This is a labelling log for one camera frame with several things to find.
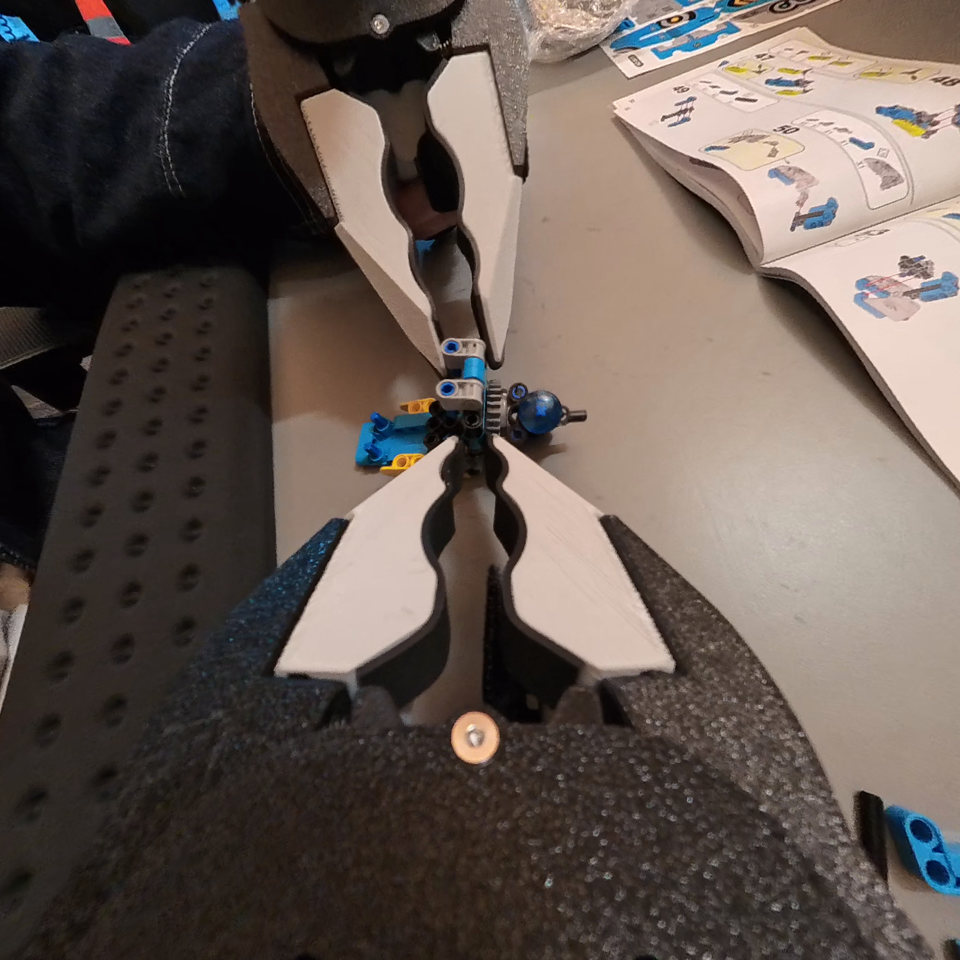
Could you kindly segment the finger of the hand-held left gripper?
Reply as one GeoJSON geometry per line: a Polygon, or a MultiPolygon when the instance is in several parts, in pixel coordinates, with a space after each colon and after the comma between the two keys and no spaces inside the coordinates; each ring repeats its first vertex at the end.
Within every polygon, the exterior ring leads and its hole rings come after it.
{"type": "Polygon", "coordinates": [[[342,245],[428,361],[441,361],[434,304],[414,265],[414,237],[388,195],[388,134],[401,135],[411,160],[426,130],[423,87],[364,98],[330,88],[301,100],[300,110],[337,215],[342,245]]]}
{"type": "Polygon", "coordinates": [[[446,60],[426,91],[426,120],[456,170],[459,242],[486,359],[501,361],[512,314],[522,179],[515,172],[493,62],[485,51],[446,60]]]}

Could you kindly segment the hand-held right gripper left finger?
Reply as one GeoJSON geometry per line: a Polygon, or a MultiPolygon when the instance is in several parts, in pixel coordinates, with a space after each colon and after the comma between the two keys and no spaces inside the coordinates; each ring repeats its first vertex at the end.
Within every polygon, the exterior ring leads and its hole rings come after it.
{"type": "Polygon", "coordinates": [[[418,695],[449,651],[438,557],[453,533],[455,443],[366,498],[346,525],[274,666],[357,690],[366,682],[418,695]]]}

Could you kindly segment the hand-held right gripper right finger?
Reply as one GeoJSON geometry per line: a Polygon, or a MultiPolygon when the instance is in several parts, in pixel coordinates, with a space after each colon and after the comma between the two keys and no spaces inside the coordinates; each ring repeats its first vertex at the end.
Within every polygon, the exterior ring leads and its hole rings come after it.
{"type": "Polygon", "coordinates": [[[503,571],[506,647],[523,686],[571,686],[675,660],[618,555],[604,516],[506,440],[489,442],[487,481],[503,571]]]}

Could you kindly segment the blue yellow brick assembly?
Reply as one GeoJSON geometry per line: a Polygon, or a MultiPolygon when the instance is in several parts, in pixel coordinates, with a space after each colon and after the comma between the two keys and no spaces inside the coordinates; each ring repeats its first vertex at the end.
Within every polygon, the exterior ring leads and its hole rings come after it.
{"type": "Polygon", "coordinates": [[[446,412],[434,397],[401,403],[400,411],[394,418],[378,412],[370,414],[357,441],[357,467],[388,476],[402,474],[456,426],[452,413],[446,412]]]}

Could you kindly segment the black gear brick assembly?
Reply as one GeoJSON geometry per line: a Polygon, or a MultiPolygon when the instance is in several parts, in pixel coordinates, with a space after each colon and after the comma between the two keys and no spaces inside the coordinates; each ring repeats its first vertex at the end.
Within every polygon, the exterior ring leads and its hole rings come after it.
{"type": "Polygon", "coordinates": [[[490,378],[479,339],[448,338],[441,342],[440,353],[447,377],[438,381],[429,405],[424,438],[428,449],[451,436],[473,452],[495,436],[521,446],[560,426],[587,420],[587,411],[570,409],[552,391],[532,390],[522,382],[504,387],[490,378]]]}

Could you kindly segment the person's left forearm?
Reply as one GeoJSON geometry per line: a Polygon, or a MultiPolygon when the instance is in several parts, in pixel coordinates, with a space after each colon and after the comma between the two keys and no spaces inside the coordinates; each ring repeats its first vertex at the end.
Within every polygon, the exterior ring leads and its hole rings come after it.
{"type": "Polygon", "coordinates": [[[258,115],[240,22],[2,43],[1,65],[2,306],[326,231],[258,115]]]}

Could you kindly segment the grey desk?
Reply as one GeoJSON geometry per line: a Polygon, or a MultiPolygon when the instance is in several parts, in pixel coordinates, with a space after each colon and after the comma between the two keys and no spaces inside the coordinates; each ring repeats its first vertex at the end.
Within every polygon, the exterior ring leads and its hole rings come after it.
{"type": "MultiPolygon", "coordinates": [[[[627,79],[602,51],[532,67],[513,312],[501,376],[588,420],[543,465],[617,515],[735,627],[790,701],[845,815],[868,790],[958,837],[958,493],[832,320],[760,277],[613,101],[777,30],[627,79]]],[[[361,422],[430,370],[339,247],[270,277],[277,558],[385,482],[361,422]]],[[[481,706],[493,495],[466,481],[441,556],[447,666],[410,724],[481,706]]]]}

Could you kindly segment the clear plastic bag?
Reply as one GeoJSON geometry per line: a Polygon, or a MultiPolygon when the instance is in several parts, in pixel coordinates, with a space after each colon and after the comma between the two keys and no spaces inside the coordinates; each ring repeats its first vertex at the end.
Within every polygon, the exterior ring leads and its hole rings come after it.
{"type": "Polygon", "coordinates": [[[524,1],[531,63],[556,64],[603,42],[634,1],[524,1]]]}

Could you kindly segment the black studded mat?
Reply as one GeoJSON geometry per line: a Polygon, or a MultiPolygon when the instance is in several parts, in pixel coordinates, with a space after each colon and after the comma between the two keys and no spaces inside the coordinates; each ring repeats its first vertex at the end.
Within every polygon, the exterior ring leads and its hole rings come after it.
{"type": "Polygon", "coordinates": [[[2,957],[30,936],[203,636],[275,560],[267,297],[132,274],[100,329],[2,707],[2,957]]]}

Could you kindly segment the blue sticker sheet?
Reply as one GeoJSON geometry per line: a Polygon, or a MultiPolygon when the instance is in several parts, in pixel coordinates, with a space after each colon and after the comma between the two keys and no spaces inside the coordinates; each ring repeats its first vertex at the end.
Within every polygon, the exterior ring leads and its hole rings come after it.
{"type": "Polygon", "coordinates": [[[626,77],[635,78],[762,30],[789,9],[790,2],[680,2],[659,18],[626,17],[602,49],[626,77]]]}

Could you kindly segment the building instruction booklet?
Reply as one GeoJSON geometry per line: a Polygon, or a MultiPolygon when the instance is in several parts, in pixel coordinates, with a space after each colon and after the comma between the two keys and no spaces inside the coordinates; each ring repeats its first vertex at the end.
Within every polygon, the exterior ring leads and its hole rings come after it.
{"type": "Polygon", "coordinates": [[[954,483],[958,98],[956,64],[851,52],[798,27],[612,104],[755,268],[822,305],[954,483]]]}

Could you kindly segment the person's denim jacket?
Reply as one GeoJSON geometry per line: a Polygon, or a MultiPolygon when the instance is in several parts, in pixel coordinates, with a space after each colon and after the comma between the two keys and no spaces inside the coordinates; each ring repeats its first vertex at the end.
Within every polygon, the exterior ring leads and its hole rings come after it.
{"type": "Polygon", "coordinates": [[[34,570],[94,336],[40,307],[1,310],[1,559],[34,570]]]}

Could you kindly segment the pile of small brick parts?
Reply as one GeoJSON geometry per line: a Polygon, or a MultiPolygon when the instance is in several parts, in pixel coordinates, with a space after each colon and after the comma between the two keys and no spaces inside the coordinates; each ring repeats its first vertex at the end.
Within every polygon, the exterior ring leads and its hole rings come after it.
{"type": "Polygon", "coordinates": [[[863,852],[888,881],[887,839],[902,866],[937,893],[959,896],[959,844],[948,841],[929,817],[901,806],[885,806],[880,796],[857,791],[856,832],[863,852]]]}

